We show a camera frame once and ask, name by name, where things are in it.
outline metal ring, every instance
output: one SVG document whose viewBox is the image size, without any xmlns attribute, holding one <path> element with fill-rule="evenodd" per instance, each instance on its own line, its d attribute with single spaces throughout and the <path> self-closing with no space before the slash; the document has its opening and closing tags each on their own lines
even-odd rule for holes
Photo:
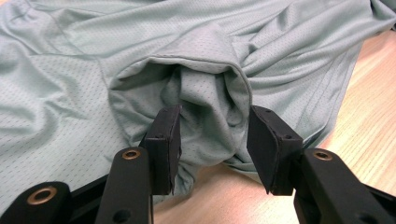
<svg viewBox="0 0 396 224">
<path fill-rule="evenodd" d="M 43 192 L 49 192 L 49 195 L 47 195 L 44 198 L 37 198 L 37 195 L 40 193 L 43 193 Z M 53 186 L 45 187 L 43 189 L 38 189 L 33 194 L 31 194 L 29 196 L 29 198 L 27 198 L 27 202 L 31 205 L 38 205 L 38 204 L 46 203 L 47 201 L 51 200 L 55 196 L 56 192 L 57 192 L 57 190 Z"/>
<path fill-rule="evenodd" d="M 137 150 L 134 150 L 134 149 L 130 149 L 130 150 L 122 153 L 122 157 L 125 160 L 133 160 L 133 159 L 138 158 L 139 156 L 140 156 L 140 152 Z"/>
<path fill-rule="evenodd" d="M 325 151 L 316 150 L 316 151 L 314 151 L 314 156 L 317 159 L 320 159 L 322 161 L 331 161 L 332 160 L 332 155 Z"/>
</svg>

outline cloth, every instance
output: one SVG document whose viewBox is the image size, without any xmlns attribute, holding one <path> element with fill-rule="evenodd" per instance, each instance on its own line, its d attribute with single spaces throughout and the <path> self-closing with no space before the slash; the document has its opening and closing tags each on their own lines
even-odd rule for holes
<svg viewBox="0 0 396 224">
<path fill-rule="evenodd" d="M 396 22 L 378 0 L 10 0 L 0 17 L 0 213 L 37 183 L 105 175 L 169 105 L 183 105 L 176 195 L 202 166 L 254 174 L 251 104 L 317 146 L 362 41 Z"/>
</svg>

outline wooden surface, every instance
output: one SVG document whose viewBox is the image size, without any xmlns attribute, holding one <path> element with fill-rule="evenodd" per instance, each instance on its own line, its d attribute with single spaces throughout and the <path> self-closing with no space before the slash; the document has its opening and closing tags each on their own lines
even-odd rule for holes
<svg viewBox="0 0 396 224">
<path fill-rule="evenodd" d="M 364 42 L 333 134 L 322 144 L 361 182 L 396 195 L 396 32 Z M 224 165 L 203 169 L 193 192 L 155 206 L 155 223 L 298 223 L 292 197 Z"/>
</svg>

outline brass insert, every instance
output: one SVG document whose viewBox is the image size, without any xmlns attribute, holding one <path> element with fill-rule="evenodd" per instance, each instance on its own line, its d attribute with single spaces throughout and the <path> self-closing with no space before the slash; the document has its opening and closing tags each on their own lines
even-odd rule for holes
<svg viewBox="0 0 396 224">
<path fill-rule="evenodd" d="M 130 149 L 130 150 L 122 153 L 122 157 L 125 160 L 133 160 L 133 159 L 138 158 L 139 156 L 140 156 L 140 152 L 137 150 L 134 150 L 134 149 Z"/>
<path fill-rule="evenodd" d="M 317 159 L 320 159 L 322 161 L 331 161 L 332 160 L 332 155 L 325 151 L 316 150 L 316 151 L 314 151 L 314 156 Z"/>
<path fill-rule="evenodd" d="M 27 202 L 30 205 L 46 203 L 55 196 L 56 192 L 57 190 L 53 186 L 38 189 L 27 198 Z"/>
</svg>

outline screw hole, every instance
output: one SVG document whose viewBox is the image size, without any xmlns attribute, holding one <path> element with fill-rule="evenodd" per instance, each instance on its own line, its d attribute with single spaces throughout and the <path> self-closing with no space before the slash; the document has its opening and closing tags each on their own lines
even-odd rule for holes
<svg viewBox="0 0 396 224">
<path fill-rule="evenodd" d="M 113 221 L 115 223 L 124 223 L 129 220 L 131 213 L 128 210 L 120 210 L 113 216 Z"/>
<path fill-rule="evenodd" d="M 140 152 L 137 151 L 137 150 L 133 150 L 133 149 L 128 150 L 128 151 L 122 153 L 122 157 L 123 157 L 125 160 L 133 160 L 133 159 L 138 158 L 139 156 L 140 156 Z"/>
<path fill-rule="evenodd" d="M 30 205 L 46 203 L 55 196 L 56 192 L 57 190 L 53 186 L 38 189 L 27 198 L 27 202 Z"/>
<path fill-rule="evenodd" d="M 332 155 L 324 151 L 315 151 L 314 156 L 322 161 L 331 161 Z"/>
<path fill-rule="evenodd" d="M 376 221 L 375 217 L 373 217 L 367 213 L 364 213 L 364 212 L 358 213 L 357 217 L 364 223 L 368 223 L 368 224 L 377 224 L 378 223 Z"/>
</svg>

